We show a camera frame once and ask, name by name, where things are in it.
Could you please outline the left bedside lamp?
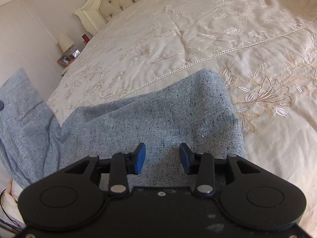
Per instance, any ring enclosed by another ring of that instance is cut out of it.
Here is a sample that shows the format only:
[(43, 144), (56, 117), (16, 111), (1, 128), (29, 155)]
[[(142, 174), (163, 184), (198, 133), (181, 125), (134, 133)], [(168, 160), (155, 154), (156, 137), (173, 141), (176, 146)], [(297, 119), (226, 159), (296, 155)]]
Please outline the left bedside lamp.
[(63, 51), (63, 53), (71, 52), (72, 47), (75, 44), (75, 42), (66, 34), (59, 35), (57, 38), (57, 42), (60, 45), (60, 48)]

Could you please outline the wooden photo frame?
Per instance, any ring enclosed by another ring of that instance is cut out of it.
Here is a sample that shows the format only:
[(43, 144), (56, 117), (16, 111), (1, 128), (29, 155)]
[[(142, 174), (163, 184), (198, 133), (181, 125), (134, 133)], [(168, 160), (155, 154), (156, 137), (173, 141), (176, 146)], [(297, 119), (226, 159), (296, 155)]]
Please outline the wooden photo frame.
[(69, 66), (73, 61), (73, 58), (63, 55), (57, 60), (57, 63), (66, 67)]

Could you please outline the cream embroidered bedspread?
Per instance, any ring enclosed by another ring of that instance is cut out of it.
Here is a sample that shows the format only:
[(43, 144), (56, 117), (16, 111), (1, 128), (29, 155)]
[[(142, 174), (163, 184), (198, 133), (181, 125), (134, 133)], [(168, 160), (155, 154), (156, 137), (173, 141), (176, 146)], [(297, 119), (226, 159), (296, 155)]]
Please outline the cream embroidered bedspread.
[(316, 0), (141, 0), (91, 39), (45, 103), (62, 124), (202, 69), (225, 84), (246, 159), (303, 191), (300, 226), (316, 236)]

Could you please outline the grey knit pants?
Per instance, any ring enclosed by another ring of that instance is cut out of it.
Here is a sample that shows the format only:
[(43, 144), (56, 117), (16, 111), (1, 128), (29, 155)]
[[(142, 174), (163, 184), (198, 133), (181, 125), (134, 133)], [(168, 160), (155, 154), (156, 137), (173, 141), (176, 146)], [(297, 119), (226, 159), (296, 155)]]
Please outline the grey knit pants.
[(131, 186), (187, 186), (178, 147), (215, 158), (247, 157), (241, 124), (220, 75), (202, 69), (160, 91), (75, 109), (60, 124), (20, 69), (1, 87), (1, 160), (28, 187), (91, 154), (101, 159), (146, 145)]

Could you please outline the red box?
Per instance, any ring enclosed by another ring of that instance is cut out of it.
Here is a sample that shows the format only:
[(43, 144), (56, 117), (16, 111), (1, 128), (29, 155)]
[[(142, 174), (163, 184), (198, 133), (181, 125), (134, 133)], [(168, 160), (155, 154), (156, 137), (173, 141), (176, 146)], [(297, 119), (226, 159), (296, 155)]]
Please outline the red box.
[(87, 45), (87, 43), (90, 41), (90, 38), (86, 34), (83, 34), (82, 39), (85, 45)]

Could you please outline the cream left nightstand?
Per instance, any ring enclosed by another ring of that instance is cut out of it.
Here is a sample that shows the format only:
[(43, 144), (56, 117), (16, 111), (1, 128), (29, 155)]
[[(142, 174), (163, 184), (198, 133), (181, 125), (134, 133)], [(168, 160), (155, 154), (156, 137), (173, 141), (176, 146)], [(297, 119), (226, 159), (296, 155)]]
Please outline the cream left nightstand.
[(64, 76), (64, 75), (67, 73), (69, 67), (70, 67), (70, 66), (67, 66), (67, 67), (64, 68), (64, 70), (63, 70), (62, 73), (61, 73), (61, 76)]

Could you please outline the small silver clock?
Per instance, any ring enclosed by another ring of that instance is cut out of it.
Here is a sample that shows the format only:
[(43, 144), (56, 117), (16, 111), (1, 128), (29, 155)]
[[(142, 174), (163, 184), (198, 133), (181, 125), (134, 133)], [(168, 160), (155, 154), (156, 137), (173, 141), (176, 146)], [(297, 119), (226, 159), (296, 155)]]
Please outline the small silver clock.
[(80, 51), (76, 48), (76, 49), (73, 49), (73, 50), (71, 50), (71, 56), (73, 57), (73, 58), (77, 58), (79, 55), (80, 55)]

